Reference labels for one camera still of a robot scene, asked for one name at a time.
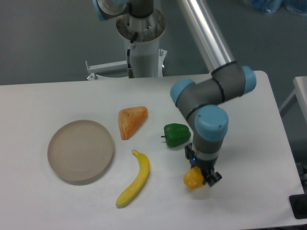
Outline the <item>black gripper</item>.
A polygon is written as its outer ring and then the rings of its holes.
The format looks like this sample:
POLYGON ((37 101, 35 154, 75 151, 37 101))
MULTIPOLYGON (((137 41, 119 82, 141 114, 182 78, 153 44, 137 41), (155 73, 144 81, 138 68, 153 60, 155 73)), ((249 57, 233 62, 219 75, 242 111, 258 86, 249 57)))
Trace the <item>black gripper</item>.
POLYGON ((216 172, 214 169, 217 158, 212 160, 202 160, 200 158, 196 158, 194 154, 195 151, 192 149, 192 143, 187 144, 185 146, 185 157, 189 161, 191 168, 198 167, 204 178, 203 184, 207 184, 208 186, 212 187, 222 179, 221 174, 216 172))

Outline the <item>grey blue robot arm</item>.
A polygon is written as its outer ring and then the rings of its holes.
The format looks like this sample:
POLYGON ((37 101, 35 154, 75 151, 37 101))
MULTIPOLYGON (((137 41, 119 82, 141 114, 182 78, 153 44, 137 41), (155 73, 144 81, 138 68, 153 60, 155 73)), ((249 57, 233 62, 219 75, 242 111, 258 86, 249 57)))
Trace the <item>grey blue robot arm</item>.
MULTIPOLYGON (((117 30, 127 41, 123 66, 129 78, 146 77, 153 66, 133 58, 133 50, 157 40, 165 30, 163 15, 153 4, 151 0, 93 1, 98 18, 116 19, 117 30)), ((250 67, 235 61, 206 1, 180 0, 178 5, 211 78, 200 83, 180 80, 170 96, 194 133, 185 147, 186 158, 192 169, 200 170, 202 182, 212 186, 222 178, 214 166, 228 131, 228 115, 219 105, 253 91, 257 80, 250 67)))

